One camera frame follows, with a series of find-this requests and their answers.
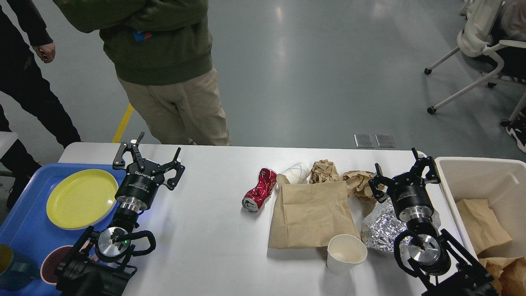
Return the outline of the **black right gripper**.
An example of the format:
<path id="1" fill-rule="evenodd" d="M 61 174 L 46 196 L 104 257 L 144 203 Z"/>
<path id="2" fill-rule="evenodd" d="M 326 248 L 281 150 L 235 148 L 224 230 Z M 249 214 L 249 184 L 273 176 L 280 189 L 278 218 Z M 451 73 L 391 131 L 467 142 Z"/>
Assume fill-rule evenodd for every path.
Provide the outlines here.
<path id="1" fill-rule="evenodd" d="M 389 197 L 396 217 L 408 223 L 415 218 L 431 218 L 434 207 L 426 191 L 426 184 L 440 184 L 441 178 L 436 171 L 436 163 L 433 157 L 419 157 L 415 148 L 412 148 L 415 163 L 409 173 L 395 176 L 395 185 L 389 187 L 390 179 L 383 176 L 380 164 L 376 163 L 376 174 L 369 180 L 369 186 L 373 197 L 383 204 Z M 388 187 L 388 194 L 379 186 Z"/>

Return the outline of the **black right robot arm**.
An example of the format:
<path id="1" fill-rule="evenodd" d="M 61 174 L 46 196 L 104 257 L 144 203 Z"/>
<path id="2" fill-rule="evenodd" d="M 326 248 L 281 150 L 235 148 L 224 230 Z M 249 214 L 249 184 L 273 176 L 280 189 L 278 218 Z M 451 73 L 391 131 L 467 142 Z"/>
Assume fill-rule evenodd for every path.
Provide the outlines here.
<path id="1" fill-rule="evenodd" d="M 376 163 L 369 181 L 374 198 L 390 200 L 396 218 L 406 225 L 393 244 L 398 266 L 421 280 L 425 296 L 496 296 L 490 272 L 447 230 L 434 226 L 426 185 L 441 179 L 432 157 L 419 157 L 415 148 L 412 152 L 415 163 L 408 172 L 389 178 Z"/>

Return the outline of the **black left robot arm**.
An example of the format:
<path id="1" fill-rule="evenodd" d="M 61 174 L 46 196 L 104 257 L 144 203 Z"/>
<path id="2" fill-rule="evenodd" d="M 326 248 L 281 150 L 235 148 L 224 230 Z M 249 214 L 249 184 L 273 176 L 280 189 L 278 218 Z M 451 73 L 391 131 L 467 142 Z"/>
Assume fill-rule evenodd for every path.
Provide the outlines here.
<path id="1" fill-rule="evenodd" d="M 115 194 L 118 203 L 111 222 L 103 231 L 90 226 L 58 264 L 56 289 L 63 296 L 120 296 L 137 272 L 132 257 L 145 256 L 157 243 L 148 230 L 139 231 L 139 216 L 149 210 L 160 186 L 175 189 L 185 171 L 177 148 L 172 161 L 159 164 L 139 152 L 137 140 L 123 142 L 113 159 L 114 170 L 126 175 Z"/>

